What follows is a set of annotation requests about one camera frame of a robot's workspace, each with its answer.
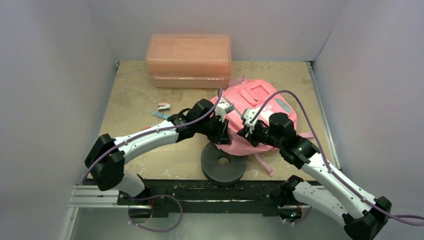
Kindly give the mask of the pink student backpack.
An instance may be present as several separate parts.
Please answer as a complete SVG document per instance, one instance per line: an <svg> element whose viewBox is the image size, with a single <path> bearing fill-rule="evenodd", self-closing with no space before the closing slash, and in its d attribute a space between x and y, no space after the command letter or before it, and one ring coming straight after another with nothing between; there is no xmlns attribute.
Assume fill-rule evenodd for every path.
<svg viewBox="0 0 424 240"><path fill-rule="evenodd" d="M215 146L232 156L248 156L254 155L256 159L266 168L272 177L275 172L273 168L261 159L259 153L276 151L277 148L260 143L257 147L253 147L246 139L239 136L237 132L243 128L242 114L247 108L259 110L267 98L277 92L274 86L263 79L250 79L242 76L236 79L236 83L232 83L223 91L220 102L228 102L234 106L234 110L227 113L225 119L228 123L228 133L231 145ZM269 124L269 117L274 113L285 113L288 118L293 121L294 129L297 130L297 114L289 103L281 96L276 95L270 100L260 112L258 119Z"/></svg>

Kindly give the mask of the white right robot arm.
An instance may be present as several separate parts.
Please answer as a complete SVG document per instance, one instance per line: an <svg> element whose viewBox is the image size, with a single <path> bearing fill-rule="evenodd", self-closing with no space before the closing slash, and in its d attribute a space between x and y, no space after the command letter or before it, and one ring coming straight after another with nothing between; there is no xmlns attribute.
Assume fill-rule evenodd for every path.
<svg viewBox="0 0 424 240"><path fill-rule="evenodd" d="M265 144L277 148L287 163L312 176L325 188L319 190L292 175L279 187L278 205L283 207L294 202L310 205L341 224L351 239L374 239L388 217L372 205L389 212L391 202L384 196L376 198L362 190L334 168L316 145L297 134L287 114L273 113L265 123L257 113L256 109L245 110L241 116L243 128L237 134L254 147Z"/></svg>

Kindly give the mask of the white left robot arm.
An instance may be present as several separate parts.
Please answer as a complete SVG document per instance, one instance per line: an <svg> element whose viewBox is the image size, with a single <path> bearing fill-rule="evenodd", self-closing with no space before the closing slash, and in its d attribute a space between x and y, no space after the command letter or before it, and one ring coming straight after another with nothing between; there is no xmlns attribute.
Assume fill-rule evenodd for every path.
<svg viewBox="0 0 424 240"><path fill-rule="evenodd" d="M202 134L215 144L231 144L226 115L233 110L229 102L201 99L192 108L137 133L116 138L103 134L84 161L88 174L100 191L118 190L142 205L149 199L148 187L141 176L126 171L125 165L151 150L190 139L195 134Z"/></svg>

